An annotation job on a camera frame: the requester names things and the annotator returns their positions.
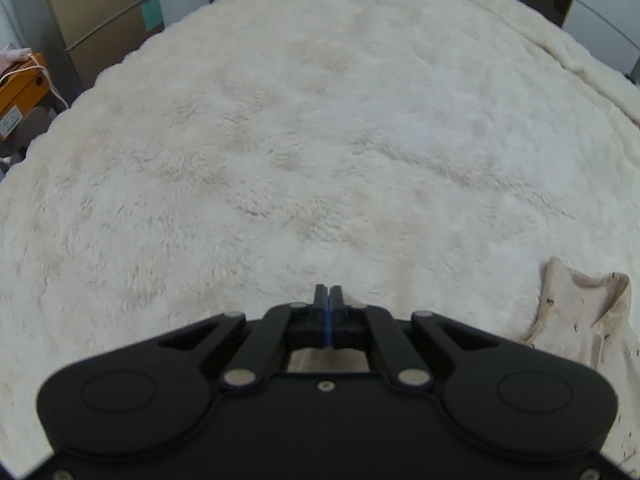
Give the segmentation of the beige patterned garment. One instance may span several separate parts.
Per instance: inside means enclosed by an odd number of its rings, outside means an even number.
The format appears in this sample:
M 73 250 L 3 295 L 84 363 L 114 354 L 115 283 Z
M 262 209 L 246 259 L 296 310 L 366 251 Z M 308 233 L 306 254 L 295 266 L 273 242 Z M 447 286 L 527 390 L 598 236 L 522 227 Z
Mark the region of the beige patterned garment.
M 552 258 L 529 347 L 587 365 L 613 386 L 618 414 L 602 452 L 631 478 L 639 477 L 639 339 L 630 324 L 628 275 L 592 278 Z

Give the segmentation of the cream fluffy blanket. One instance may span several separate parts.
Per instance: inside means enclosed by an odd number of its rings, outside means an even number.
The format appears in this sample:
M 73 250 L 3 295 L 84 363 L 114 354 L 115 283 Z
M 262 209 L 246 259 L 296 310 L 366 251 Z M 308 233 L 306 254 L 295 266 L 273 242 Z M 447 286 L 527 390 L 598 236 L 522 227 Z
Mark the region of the cream fluffy blanket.
M 62 366 L 319 283 L 513 339 L 542 272 L 639 321 L 639 90 L 515 0 L 216 0 L 1 183 L 1 458 Z

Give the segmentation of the beige drawer cabinet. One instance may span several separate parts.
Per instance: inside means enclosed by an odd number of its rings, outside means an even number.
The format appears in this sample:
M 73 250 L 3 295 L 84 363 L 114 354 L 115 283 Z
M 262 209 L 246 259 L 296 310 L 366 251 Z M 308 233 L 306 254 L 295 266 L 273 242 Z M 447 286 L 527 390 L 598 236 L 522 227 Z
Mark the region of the beige drawer cabinet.
M 160 0 L 48 0 L 82 86 L 164 29 Z

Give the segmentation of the orange cardboard shoebox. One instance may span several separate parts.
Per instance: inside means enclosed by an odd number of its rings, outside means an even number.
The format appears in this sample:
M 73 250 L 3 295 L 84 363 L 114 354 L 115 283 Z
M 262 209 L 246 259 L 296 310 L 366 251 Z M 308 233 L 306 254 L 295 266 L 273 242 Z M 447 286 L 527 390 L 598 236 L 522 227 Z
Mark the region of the orange cardboard shoebox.
M 1 77 L 1 140 L 50 92 L 49 81 L 32 60 L 18 63 Z

